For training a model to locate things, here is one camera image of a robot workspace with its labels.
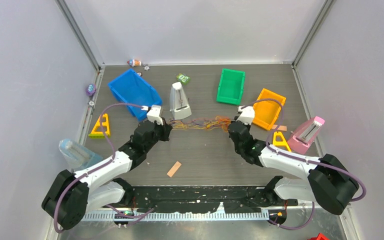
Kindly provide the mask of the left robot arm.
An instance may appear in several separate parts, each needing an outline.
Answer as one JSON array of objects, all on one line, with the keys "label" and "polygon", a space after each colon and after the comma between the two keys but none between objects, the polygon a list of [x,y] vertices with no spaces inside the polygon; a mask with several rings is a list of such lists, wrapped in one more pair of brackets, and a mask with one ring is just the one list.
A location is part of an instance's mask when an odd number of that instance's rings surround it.
[{"label": "left robot arm", "polygon": [[140,122],[114,155],[76,172],[65,169],[58,173],[41,208],[54,220],[55,227],[70,230],[87,212],[118,203],[128,207],[133,202],[133,188],[118,176],[138,167],[159,141],[169,141],[173,127],[165,120]]}]

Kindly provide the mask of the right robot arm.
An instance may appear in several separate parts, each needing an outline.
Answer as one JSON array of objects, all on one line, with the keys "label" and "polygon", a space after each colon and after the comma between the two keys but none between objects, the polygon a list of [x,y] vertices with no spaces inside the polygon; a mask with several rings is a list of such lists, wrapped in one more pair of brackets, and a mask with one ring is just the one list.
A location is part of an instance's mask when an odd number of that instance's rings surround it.
[{"label": "right robot arm", "polygon": [[323,157],[288,152],[254,138],[250,126],[233,121],[227,128],[235,152],[247,163],[293,175],[294,179],[275,176],[265,187],[271,205],[297,199],[314,202],[333,215],[341,215],[360,189],[356,177],[331,154]]}]

